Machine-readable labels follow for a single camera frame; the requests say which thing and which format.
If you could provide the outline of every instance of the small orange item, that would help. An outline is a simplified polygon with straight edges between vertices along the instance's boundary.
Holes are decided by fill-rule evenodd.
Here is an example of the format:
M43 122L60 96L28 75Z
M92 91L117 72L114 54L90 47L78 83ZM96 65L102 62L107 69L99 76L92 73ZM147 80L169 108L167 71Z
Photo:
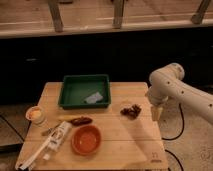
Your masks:
M73 150L80 155L91 155L97 152L101 144L101 133L93 125L81 126L76 130L71 139Z

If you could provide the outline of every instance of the dark brown snack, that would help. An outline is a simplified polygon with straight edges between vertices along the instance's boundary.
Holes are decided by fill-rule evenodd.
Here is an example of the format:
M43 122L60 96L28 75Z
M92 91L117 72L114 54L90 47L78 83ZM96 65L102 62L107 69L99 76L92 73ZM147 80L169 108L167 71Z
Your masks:
M121 110L121 114L129 116L132 119L137 118L140 112L141 112L141 108L137 104L132 105L131 108L124 108Z
M89 117L79 117L79 118L75 118L69 121L71 124L73 124L74 126L80 126L80 125L84 125L84 124L89 124L92 122L92 119Z

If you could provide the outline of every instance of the dark floor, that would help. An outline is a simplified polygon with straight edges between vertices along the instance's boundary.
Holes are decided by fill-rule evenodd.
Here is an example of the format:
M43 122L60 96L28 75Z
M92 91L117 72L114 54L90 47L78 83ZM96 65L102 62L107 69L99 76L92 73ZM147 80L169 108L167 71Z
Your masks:
M1 115L25 137L29 123L26 121L24 114L33 105L33 103L4 105L0 106L0 111ZM178 157L185 171L212 171L213 127L187 106L182 105L182 109L185 116L185 130L177 140L164 141L165 148ZM2 120L0 125L1 145L21 142L21 139ZM180 109L175 100L170 99L166 103L159 126L162 137L171 138L180 132L182 121ZM18 154L19 152L1 153L0 171L14 170ZM169 153L167 153L167 157L171 170L179 171L180 167L174 157Z

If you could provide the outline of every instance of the black cable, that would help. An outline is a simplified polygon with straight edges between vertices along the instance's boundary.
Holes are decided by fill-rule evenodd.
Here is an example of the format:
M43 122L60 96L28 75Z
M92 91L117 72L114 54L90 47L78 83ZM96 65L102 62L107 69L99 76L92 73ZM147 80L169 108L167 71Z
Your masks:
M173 140L178 139L183 134L183 131L184 131L184 128L185 128L185 121L184 121L184 114L183 114L183 109L182 109L181 103L179 103L178 107L179 107L180 115L181 115L181 118L182 118L182 129L181 129L180 133L176 137L173 137L173 138L162 138L162 140L173 141Z
M179 166L180 166L180 168L181 168L181 171L184 171L183 166L182 166L180 160L177 158L177 156L176 156L174 153L172 153L171 151L169 151L169 150L166 150L166 149L165 149L165 151L166 151L167 153L169 153L170 155L172 155L172 156L177 160L177 162L178 162L178 164L179 164Z
M21 140L24 142L24 138L21 136L21 134L2 116L0 115L0 118L9 125L10 128L21 138Z

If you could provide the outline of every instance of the brown object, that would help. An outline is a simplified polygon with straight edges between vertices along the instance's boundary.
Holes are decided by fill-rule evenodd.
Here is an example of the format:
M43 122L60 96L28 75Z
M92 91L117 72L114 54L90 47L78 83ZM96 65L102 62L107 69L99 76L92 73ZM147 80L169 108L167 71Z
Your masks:
M72 149L80 155L92 155L101 144L101 133L93 125L78 128L71 139Z
M30 125L16 168L34 154L46 137L41 132L59 123L59 116L69 118L85 116L93 119L101 130L101 146L92 156L79 156L71 149L70 139L79 127L72 127L59 150L48 162L42 156L36 160L34 170L163 170L168 168L164 144L158 122L151 118L151 105L145 96L148 87L144 82L110 82L111 104L108 108L64 110L58 106L62 83L48 82L38 105L45 112L48 124ZM124 106L134 102L143 106L143 115L134 122L121 117Z
M79 118L75 118L69 121L71 124L73 124L74 126L80 126L83 124L89 124L92 122L92 119L89 117L79 117Z
M137 118L140 112L141 108L137 104L132 105L131 108L124 108L121 110L121 114L130 116L132 119Z

